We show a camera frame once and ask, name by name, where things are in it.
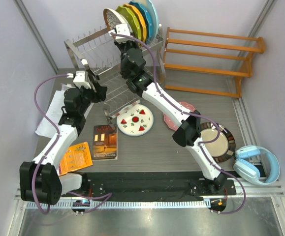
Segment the steel dish rack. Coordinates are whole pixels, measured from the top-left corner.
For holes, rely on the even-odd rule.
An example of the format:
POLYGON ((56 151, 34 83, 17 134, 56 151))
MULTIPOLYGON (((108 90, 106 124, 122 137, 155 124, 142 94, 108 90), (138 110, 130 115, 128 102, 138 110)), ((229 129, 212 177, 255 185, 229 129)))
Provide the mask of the steel dish rack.
POLYGON ((120 75, 120 51, 103 28, 77 41, 64 42, 75 70, 89 70, 90 81, 98 81, 101 86, 108 87, 106 99, 100 107, 109 123, 129 108, 140 103, 141 98, 132 93, 120 75))

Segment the brown floral pattern plate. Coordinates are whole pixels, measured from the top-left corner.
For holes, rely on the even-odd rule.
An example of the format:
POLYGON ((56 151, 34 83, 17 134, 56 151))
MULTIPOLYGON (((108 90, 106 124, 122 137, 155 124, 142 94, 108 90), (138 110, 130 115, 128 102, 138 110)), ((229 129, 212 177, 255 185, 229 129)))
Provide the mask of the brown floral pattern plate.
POLYGON ((123 15, 111 8, 105 8, 103 10, 103 17, 109 30, 114 29, 116 25, 128 23, 123 15))

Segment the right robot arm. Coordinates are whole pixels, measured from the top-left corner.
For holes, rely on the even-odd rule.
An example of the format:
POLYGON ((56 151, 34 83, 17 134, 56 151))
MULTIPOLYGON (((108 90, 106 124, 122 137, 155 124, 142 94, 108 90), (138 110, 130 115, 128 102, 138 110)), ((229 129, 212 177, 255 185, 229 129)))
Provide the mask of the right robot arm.
POLYGON ((172 135, 178 145, 186 148, 200 166, 207 188, 218 194, 225 188, 227 176, 205 147, 201 137, 200 112, 191 112, 167 94, 156 82, 155 75, 145 70, 145 60, 137 42, 114 43, 121 52, 121 76, 129 90, 153 103, 177 127, 172 135))

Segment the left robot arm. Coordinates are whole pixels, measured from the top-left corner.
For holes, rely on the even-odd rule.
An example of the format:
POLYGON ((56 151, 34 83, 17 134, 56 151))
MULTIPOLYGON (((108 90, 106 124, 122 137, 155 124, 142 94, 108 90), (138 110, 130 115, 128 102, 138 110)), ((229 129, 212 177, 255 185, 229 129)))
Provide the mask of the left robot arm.
POLYGON ((27 202, 55 205, 61 195, 74 191, 85 196, 90 185, 82 174, 58 175, 60 162, 77 139, 94 103, 104 95, 97 94, 88 82, 74 81, 74 87, 64 92, 64 105, 55 134, 44 150, 32 162, 20 166, 20 196, 27 202))

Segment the orange wooden shelf rack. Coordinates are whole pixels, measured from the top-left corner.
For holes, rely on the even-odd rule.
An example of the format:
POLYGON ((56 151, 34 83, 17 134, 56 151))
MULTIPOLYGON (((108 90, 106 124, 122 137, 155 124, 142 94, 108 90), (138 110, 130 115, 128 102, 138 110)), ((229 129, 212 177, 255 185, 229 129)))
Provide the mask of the orange wooden shelf rack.
POLYGON ((163 53, 163 64, 164 68, 168 70, 176 71, 185 71, 185 72, 194 72, 202 74, 212 74, 218 76, 227 76, 233 78, 235 92, 222 92, 217 90, 206 90, 199 88, 188 88, 181 85, 165 85, 164 87, 168 90, 182 91, 182 92, 192 92, 208 95, 218 95, 231 98, 241 98, 242 97, 242 80, 244 78, 250 78, 253 75, 253 66, 252 61, 255 54, 263 54, 266 50, 266 45, 263 37, 245 37, 245 36, 236 36, 236 35, 227 35, 227 34, 218 34, 218 33, 207 33, 207 32, 198 32, 190 30, 181 30, 181 29, 172 29, 167 28, 164 53, 163 53), (170 36, 172 33, 177 34, 187 34, 187 35, 196 35, 204 37, 215 37, 221 39, 235 39, 235 40, 244 40, 248 43, 253 43, 253 46, 239 46, 239 45, 230 45, 230 44, 220 44, 212 42, 200 42, 193 40, 185 39, 176 39, 170 36), (211 52, 196 52, 190 50, 181 50, 170 48, 170 45, 182 45, 182 46, 192 46, 192 47, 202 47, 205 49, 219 49, 219 50, 228 50, 228 51, 238 51, 242 53, 241 56, 234 55, 225 55, 225 54, 216 54, 211 52), (184 65, 181 61, 178 63, 168 63, 166 60, 167 54, 175 55, 186 55, 191 57, 199 57, 199 62, 192 62, 191 65, 184 65), (216 69, 213 68, 205 60, 208 59, 225 59, 233 60, 240 63, 239 69, 230 70, 230 69, 216 69))

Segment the orange plate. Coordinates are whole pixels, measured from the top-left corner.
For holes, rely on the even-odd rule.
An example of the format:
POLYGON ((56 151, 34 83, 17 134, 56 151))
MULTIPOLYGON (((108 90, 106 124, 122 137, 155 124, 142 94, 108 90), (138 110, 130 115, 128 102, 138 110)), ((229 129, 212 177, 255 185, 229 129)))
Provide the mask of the orange plate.
POLYGON ((138 21, 139 21, 139 24, 140 24, 140 29, 142 31, 142 41, 144 43, 146 43, 146 40, 147 40, 147 26, 146 26, 146 23, 145 23, 145 20, 141 14, 141 12, 139 11, 139 9, 134 6, 134 5, 131 5, 131 4, 123 4, 123 7, 126 7, 128 9, 130 9, 134 14, 135 16, 137 17, 138 21))

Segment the blue dotted plate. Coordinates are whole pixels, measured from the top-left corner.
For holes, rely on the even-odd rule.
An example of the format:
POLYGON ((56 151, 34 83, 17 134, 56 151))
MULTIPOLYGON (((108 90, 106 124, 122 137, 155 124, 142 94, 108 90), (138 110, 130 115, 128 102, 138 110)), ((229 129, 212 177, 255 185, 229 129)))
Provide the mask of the blue dotted plate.
POLYGON ((144 20, 145 20, 145 25, 146 25, 146 29, 147 29, 147 39, 146 39, 146 44, 150 44, 154 33, 154 29, 153 29, 153 21, 152 21, 152 17, 150 14, 149 9, 147 8, 147 3, 145 0, 131 0, 129 2, 130 5, 135 6, 140 13, 142 14, 144 20))

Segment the stack of white papers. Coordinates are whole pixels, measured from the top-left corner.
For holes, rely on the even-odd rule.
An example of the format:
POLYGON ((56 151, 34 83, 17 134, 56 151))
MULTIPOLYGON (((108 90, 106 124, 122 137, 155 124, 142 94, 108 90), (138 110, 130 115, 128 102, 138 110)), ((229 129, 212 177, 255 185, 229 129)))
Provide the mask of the stack of white papers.
MULTIPOLYGON (((53 99, 49 105, 49 108, 46 112, 46 116, 56 125, 58 126, 58 122, 63 114, 62 107, 64 106, 64 90, 57 90, 54 93, 53 99)), ((35 133, 38 136, 43 136, 47 138, 52 138, 56 134, 55 127, 46 119, 43 118, 35 133)))

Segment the white strawberry plate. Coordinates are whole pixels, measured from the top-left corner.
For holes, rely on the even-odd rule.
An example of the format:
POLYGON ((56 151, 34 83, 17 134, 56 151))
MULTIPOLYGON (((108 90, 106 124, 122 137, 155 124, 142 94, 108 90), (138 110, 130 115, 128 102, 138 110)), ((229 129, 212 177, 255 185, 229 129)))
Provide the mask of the white strawberry plate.
POLYGON ((137 104, 117 116, 118 129, 132 137, 142 136, 149 132, 154 124, 152 111, 141 104, 137 104))

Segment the light blue plate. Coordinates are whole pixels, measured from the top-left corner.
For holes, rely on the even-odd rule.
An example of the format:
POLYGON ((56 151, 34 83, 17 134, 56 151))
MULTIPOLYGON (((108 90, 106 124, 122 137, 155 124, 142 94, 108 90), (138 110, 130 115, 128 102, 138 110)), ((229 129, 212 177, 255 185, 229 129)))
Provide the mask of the light blue plate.
POLYGON ((151 36, 151 41, 152 41, 155 39, 158 33, 158 27, 159 27, 158 13, 155 8, 155 5, 153 4, 151 0, 136 0, 135 2, 141 3, 143 6, 145 6, 151 16, 152 29, 153 29, 153 33, 151 36))

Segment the dark paperback book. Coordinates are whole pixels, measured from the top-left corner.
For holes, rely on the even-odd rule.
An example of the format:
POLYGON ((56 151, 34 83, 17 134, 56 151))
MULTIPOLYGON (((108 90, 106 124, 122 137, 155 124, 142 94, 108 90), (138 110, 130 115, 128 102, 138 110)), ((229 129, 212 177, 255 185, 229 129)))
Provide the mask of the dark paperback book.
POLYGON ((93 160, 116 160, 117 127, 115 125, 96 125, 93 133, 93 160))

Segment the pink dotted plate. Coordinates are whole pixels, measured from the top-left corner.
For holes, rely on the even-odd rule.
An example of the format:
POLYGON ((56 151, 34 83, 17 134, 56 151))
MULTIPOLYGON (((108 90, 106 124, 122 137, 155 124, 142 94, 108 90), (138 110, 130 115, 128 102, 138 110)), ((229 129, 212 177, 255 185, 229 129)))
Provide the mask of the pink dotted plate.
MULTIPOLYGON (((183 110, 188 112, 188 113, 194 112, 196 110, 196 108, 193 105, 191 105, 187 102, 180 101, 179 104, 180 104, 179 108, 184 107, 183 110)), ((170 117, 167 114, 163 114, 163 120, 166 123, 166 125, 174 131, 176 131, 178 129, 178 127, 180 126, 181 120, 180 120, 179 116, 177 119, 177 118, 170 117)))

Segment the dark rimmed cream plate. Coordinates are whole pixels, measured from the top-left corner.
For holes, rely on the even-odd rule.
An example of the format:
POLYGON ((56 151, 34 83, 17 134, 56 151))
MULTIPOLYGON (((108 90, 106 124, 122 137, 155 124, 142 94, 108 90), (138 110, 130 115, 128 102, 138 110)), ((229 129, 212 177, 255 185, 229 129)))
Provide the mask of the dark rimmed cream plate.
MULTIPOLYGON (((225 162, 234 155, 236 142, 226 127, 221 124, 218 126, 220 130, 218 139, 212 143, 206 143, 205 146, 216 162, 225 162)), ((214 139, 217 135, 217 128, 211 122, 202 123, 200 128, 204 142, 214 139)))

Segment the light blue headphones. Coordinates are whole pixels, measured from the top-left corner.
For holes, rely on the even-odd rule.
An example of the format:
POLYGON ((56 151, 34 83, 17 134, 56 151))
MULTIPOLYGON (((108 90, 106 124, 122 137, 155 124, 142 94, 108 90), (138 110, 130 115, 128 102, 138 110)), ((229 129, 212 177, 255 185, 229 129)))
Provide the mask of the light blue headphones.
POLYGON ((256 145, 241 147, 235 151, 235 162, 233 168, 235 172, 244 180, 257 186, 268 186, 279 179, 280 165, 277 157, 268 149, 256 145), (262 181, 259 163, 251 162, 251 159, 264 155, 270 165, 270 172, 267 179, 262 181))

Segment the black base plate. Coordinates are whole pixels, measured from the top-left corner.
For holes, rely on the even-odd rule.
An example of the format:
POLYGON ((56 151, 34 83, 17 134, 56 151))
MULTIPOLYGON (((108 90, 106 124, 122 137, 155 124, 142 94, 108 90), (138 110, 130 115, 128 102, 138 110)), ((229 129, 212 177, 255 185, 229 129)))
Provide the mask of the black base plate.
POLYGON ((87 172, 76 193, 100 197, 111 193, 116 202, 201 201, 204 197, 236 195, 234 182, 225 181, 221 190, 213 190, 203 174, 195 172, 87 172))

